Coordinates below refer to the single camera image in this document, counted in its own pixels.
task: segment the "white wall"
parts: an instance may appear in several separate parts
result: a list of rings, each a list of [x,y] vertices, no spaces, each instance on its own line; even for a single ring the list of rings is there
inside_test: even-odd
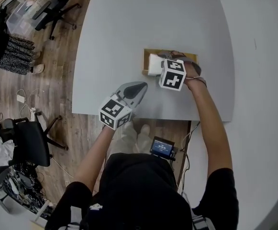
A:
[[[233,121],[225,125],[240,205],[239,229],[253,230],[278,201],[278,0],[221,0],[235,64]],[[206,183],[200,129],[188,151],[192,206]]]
[[[5,206],[10,210],[8,214],[0,206],[0,230],[28,230],[31,229],[31,220],[35,219],[35,214],[26,210],[11,198],[6,198]],[[46,221],[41,219],[38,224],[45,226]]]

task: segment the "desk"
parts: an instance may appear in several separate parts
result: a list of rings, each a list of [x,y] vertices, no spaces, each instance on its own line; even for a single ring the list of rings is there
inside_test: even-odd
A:
[[[199,120],[189,89],[161,89],[141,74],[144,48],[198,55],[223,121],[234,108],[234,58],[219,0],[91,0],[82,26],[73,83],[73,113],[98,114],[120,85],[146,81],[141,118]]]

